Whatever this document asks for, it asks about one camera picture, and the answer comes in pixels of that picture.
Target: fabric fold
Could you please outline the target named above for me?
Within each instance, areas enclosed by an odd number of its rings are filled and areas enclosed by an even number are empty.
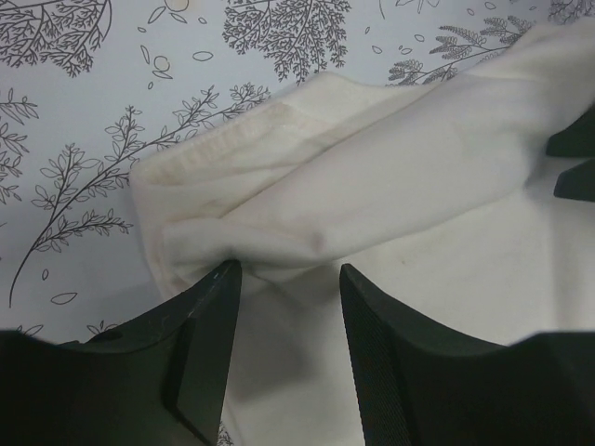
[[[320,74],[135,167],[164,298],[221,260],[245,263],[226,400],[240,444],[364,444],[343,262],[487,340],[595,326],[595,281],[559,269],[577,234],[595,240],[595,207],[552,200],[541,168],[548,138],[595,102],[593,73],[595,20],[539,25],[439,85]],[[595,269],[595,242],[580,258]],[[561,318],[565,295],[581,309]]]

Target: plant branch drawing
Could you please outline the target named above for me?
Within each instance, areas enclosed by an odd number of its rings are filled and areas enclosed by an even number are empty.
[[[16,184],[5,185],[4,181],[16,179],[22,175],[19,170],[20,161],[29,150],[24,146],[25,135],[13,133],[8,121],[25,125],[25,121],[39,118],[35,110],[37,105],[29,102],[27,97],[14,98],[14,90],[10,88],[6,98],[0,94],[0,203],[7,204],[12,198],[21,201],[17,194]]]
[[[32,201],[47,212],[47,221],[20,262],[10,286],[8,306],[12,307],[19,276],[33,253],[49,250],[60,253],[72,237],[83,237],[90,232],[109,236],[111,231],[118,230],[128,234],[132,225],[116,216],[112,209],[106,213],[96,210],[75,213],[78,204],[123,189],[128,184],[130,167],[147,149],[167,149],[183,139],[192,138],[199,130],[213,128],[215,119],[233,119],[264,102],[270,92],[268,88],[248,83],[232,88],[230,96],[231,105],[219,109],[216,103],[219,93],[214,87],[201,90],[201,97],[184,100],[182,107],[173,111],[177,118],[174,126],[165,125],[157,137],[147,140],[141,139],[145,131],[138,121],[141,111],[128,106],[124,115],[105,129],[112,139],[112,153],[102,159],[92,158],[75,144],[70,144],[56,158],[50,159],[41,174],[53,181],[53,188],[35,186],[37,198]]]
[[[231,439],[230,434],[225,429],[223,423],[219,424],[217,446],[233,446],[233,440]]]
[[[0,61],[14,68],[51,61],[71,77],[88,72],[91,54],[112,25],[112,0],[47,0],[0,6]]]
[[[298,84],[311,72],[345,65],[347,0],[228,0],[223,39],[238,54],[249,49],[274,60],[279,81]]]
[[[511,47],[533,26],[533,23],[514,16],[509,16],[507,20],[490,18],[484,22],[487,27],[478,33],[455,26],[441,26],[440,30],[453,35],[436,37],[441,45],[432,49],[430,54],[442,53],[442,59],[450,61],[429,71],[425,71],[424,64],[417,59],[399,61],[389,70],[389,81],[399,81],[397,85],[417,85],[452,79],[458,72],[456,65],[459,62],[468,59],[493,59]],[[487,46],[488,37],[497,40],[497,45]]]
[[[396,7],[404,7],[410,3],[417,1],[417,14],[421,14],[421,11],[425,3],[428,3],[431,7],[438,7],[440,0],[397,0]]]
[[[99,335],[100,333],[107,332],[108,330],[111,330],[112,328],[115,328],[117,326],[118,326],[117,323],[107,324],[107,323],[105,323],[105,321],[101,321],[98,326],[88,325],[86,328],[93,335]]]
[[[549,20],[562,25],[583,16],[595,16],[595,0],[551,0]]]

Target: white cloth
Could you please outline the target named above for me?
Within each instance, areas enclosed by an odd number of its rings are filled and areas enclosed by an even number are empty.
[[[581,20],[537,26],[440,85],[321,74],[141,162],[133,191],[164,298],[244,262],[224,412],[236,441],[364,444],[344,262],[490,341],[595,327],[595,205],[554,199],[543,168],[549,136],[594,101],[595,20]]]

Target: leaf illustration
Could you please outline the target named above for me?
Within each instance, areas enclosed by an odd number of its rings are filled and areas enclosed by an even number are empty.
[[[100,333],[107,332],[108,330],[111,330],[112,328],[115,328],[117,326],[118,326],[117,323],[111,323],[111,324],[108,325],[108,324],[105,323],[105,321],[101,321],[99,323],[99,326],[88,325],[86,328],[93,335],[99,335]]]
[[[114,232],[128,234],[132,228],[132,224],[117,216],[113,209],[98,212],[86,204],[85,212],[77,212],[78,203],[91,202],[97,197],[107,197],[116,190],[127,188],[129,169],[139,161],[143,152],[166,150],[184,137],[214,127],[216,120],[228,121],[252,110],[270,95],[269,89],[264,86],[250,83],[237,85],[230,90],[231,103],[227,107],[220,107],[219,93],[211,86],[200,90],[196,97],[182,101],[180,108],[172,112],[172,124],[164,125],[147,139],[143,137],[145,128],[139,122],[142,112],[128,106],[119,119],[105,128],[112,143],[112,151],[105,154],[103,159],[89,158],[86,151],[75,144],[58,151],[48,160],[48,165],[42,167],[47,169],[44,172],[51,177],[58,174],[51,178],[54,180],[53,189],[51,182],[44,183],[45,186],[35,186],[37,197],[33,204],[47,211],[47,221],[17,268],[10,285],[8,305],[12,305],[20,272],[33,253],[50,250],[59,253],[76,238],[89,233],[99,236],[110,236]],[[53,299],[61,302],[66,298],[60,295]]]
[[[452,79],[458,73],[456,65],[468,59],[477,58],[478,62],[495,58],[502,51],[514,45],[521,36],[529,31],[533,23],[514,16],[506,19],[499,17],[484,20],[486,28],[479,32],[456,26],[441,26],[440,30],[453,35],[439,35],[436,41],[440,43],[430,51],[430,54],[441,54],[448,63],[432,70],[424,70],[424,64],[416,59],[396,62],[389,69],[389,81],[398,81],[397,85],[430,84]],[[487,46],[488,39],[497,41],[497,45]],[[400,48],[402,54],[411,52],[411,48]]]
[[[272,59],[279,81],[291,73],[300,84],[311,72],[326,70],[328,62],[341,68],[347,48],[343,42],[347,0],[230,0],[223,39],[238,54],[249,49]]]
[[[0,61],[51,61],[71,77],[90,71],[112,25],[112,0],[47,0],[0,8]]]
[[[404,7],[405,5],[409,5],[414,1],[415,0],[397,0],[395,6]],[[421,14],[423,6],[426,2],[428,2],[428,5],[430,5],[431,7],[437,7],[440,4],[440,0],[417,0],[417,14]]]
[[[10,88],[6,98],[0,94],[0,203],[7,204],[9,199],[21,201],[17,193],[16,184],[5,184],[10,179],[22,175],[19,169],[22,157],[29,153],[25,146],[27,136],[12,131],[14,123],[25,125],[30,119],[37,119],[39,115],[37,105],[29,102],[27,97],[15,98],[13,88]]]
[[[176,14],[175,12],[170,12],[169,15],[174,19],[179,21],[180,23],[188,23],[186,19],[184,19],[180,14]]]
[[[213,53],[210,51],[197,51],[192,54],[192,58],[194,60],[198,60],[199,62],[207,62],[213,58]]]
[[[153,73],[154,76],[160,77],[161,79],[173,79],[173,77],[171,77],[166,72],[160,72],[160,71],[157,71],[157,70],[153,70],[152,73]]]
[[[23,330],[22,325],[19,325],[19,327],[17,328],[17,331],[19,333],[23,333],[24,335],[35,336],[39,332],[41,332],[41,330],[43,328],[44,328],[44,325],[43,324],[39,324],[39,325],[34,325],[33,327],[28,328],[27,330]]]
[[[149,17],[149,19],[147,20],[147,23],[149,23],[149,24],[155,23],[155,21],[161,17],[161,15],[164,13],[165,10],[166,10],[165,7],[158,7],[158,8],[156,8],[152,12],[152,14]]]
[[[52,304],[56,305],[66,305],[71,303],[75,297],[78,296],[78,293],[62,293],[60,295],[53,296],[50,300]]]
[[[142,51],[142,57],[145,58],[145,62],[147,65],[151,65],[151,56],[149,55],[149,50],[145,45],[140,46],[140,51]]]
[[[223,423],[219,425],[217,446],[233,446],[233,440],[231,439],[230,434]]]
[[[33,327],[29,328],[28,330],[25,330],[23,333],[25,335],[28,336],[35,336],[37,335],[39,332],[41,332],[41,330],[44,328],[43,324],[39,324],[39,325],[34,325]]]

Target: white fabric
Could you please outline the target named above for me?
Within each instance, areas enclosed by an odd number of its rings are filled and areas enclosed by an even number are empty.
[[[595,20],[537,26],[440,85],[321,74],[134,169],[165,298],[244,262],[225,408],[238,443],[364,444],[344,262],[491,341],[595,327],[595,205],[554,199],[560,168],[542,163],[595,101],[594,73]]]

